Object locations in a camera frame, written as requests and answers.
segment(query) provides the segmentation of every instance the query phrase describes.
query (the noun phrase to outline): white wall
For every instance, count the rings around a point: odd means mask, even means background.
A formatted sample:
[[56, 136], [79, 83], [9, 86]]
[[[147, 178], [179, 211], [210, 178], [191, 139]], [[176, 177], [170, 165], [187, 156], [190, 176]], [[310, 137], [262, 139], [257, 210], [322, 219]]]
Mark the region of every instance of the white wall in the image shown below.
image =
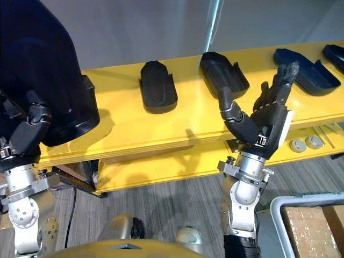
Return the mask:
[[[41, 0], [81, 68], [201, 54], [217, 0]], [[343, 0], [224, 0], [210, 50], [344, 39]]]

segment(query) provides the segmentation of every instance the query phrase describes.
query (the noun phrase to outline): black fingertip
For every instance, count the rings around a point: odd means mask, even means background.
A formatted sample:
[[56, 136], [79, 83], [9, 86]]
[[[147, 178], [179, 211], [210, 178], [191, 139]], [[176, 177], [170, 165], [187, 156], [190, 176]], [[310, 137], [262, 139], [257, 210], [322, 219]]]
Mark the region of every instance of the black fingertip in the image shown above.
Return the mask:
[[233, 101], [233, 93], [229, 87], [223, 87], [219, 90], [219, 107], [220, 110], [226, 110], [231, 107]]
[[269, 90], [269, 83], [268, 82], [263, 82], [262, 83], [262, 94], [265, 94]]
[[290, 84], [293, 84], [298, 73], [299, 73], [299, 63], [293, 62], [293, 63], [288, 64], [286, 68], [285, 77]]

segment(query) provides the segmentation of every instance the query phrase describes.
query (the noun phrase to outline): yellow shelf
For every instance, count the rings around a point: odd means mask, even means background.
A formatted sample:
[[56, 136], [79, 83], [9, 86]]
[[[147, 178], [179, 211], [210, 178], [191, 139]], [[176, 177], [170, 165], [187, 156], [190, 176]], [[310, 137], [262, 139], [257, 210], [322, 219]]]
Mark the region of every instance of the yellow shelf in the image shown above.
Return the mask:
[[[344, 83], [343, 75], [321, 55], [328, 43], [344, 46], [344, 41], [284, 46], [323, 64]], [[239, 99], [241, 108], [251, 114], [260, 95], [260, 85], [272, 82], [276, 73], [273, 53], [277, 47], [225, 52], [229, 60], [239, 62], [250, 88]], [[56, 147], [41, 145], [43, 167], [112, 156], [158, 151], [166, 148], [209, 144], [232, 139], [221, 119], [218, 101], [209, 93], [199, 74], [200, 56], [161, 61], [173, 74], [178, 94], [175, 110], [165, 114], [149, 114], [142, 106], [139, 88], [143, 63], [84, 70], [96, 87], [100, 124], [69, 143]], [[344, 120], [344, 87], [333, 93], [314, 97], [294, 85], [287, 102], [295, 116], [291, 130]]]
[[[338, 125], [331, 125], [332, 131], [322, 126], [330, 142], [320, 133], [324, 146], [319, 149], [307, 148], [302, 153], [296, 153], [289, 147], [293, 139], [306, 139], [307, 136], [317, 135], [319, 127], [290, 131], [283, 146], [277, 150], [267, 165], [280, 164], [297, 160], [310, 159], [324, 155], [344, 152], [344, 131]], [[119, 189], [138, 187], [159, 182], [183, 180], [198, 176], [218, 174], [219, 160], [225, 161], [227, 156], [235, 158], [237, 153], [231, 153], [226, 142], [195, 145], [191, 149], [163, 154], [134, 161], [112, 164], [111, 160], [100, 160], [98, 184], [96, 192], [107, 192]]]

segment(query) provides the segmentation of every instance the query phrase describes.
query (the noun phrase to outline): screw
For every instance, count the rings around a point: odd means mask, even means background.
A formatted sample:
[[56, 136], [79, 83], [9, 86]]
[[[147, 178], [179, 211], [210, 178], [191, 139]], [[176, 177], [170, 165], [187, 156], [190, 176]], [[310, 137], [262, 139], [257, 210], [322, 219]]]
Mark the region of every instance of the screw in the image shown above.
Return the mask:
[[235, 162], [234, 157], [232, 157], [232, 156], [227, 157], [227, 161], [226, 161], [227, 164], [234, 165], [234, 162]]
[[47, 177], [47, 169], [40, 169], [38, 170], [38, 175], [40, 176], [40, 178], [46, 178]]

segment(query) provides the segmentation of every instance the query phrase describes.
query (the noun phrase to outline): round gray disc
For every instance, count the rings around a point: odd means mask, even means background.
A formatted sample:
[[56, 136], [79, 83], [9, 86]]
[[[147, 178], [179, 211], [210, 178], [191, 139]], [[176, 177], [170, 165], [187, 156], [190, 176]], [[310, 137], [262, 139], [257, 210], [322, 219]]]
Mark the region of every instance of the round gray disc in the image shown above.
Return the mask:
[[324, 145], [323, 141], [315, 135], [307, 137], [306, 144], [312, 149], [319, 149]]
[[299, 139], [291, 140], [289, 146], [294, 152], [298, 153], [304, 152], [307, 149], [307, 145]]

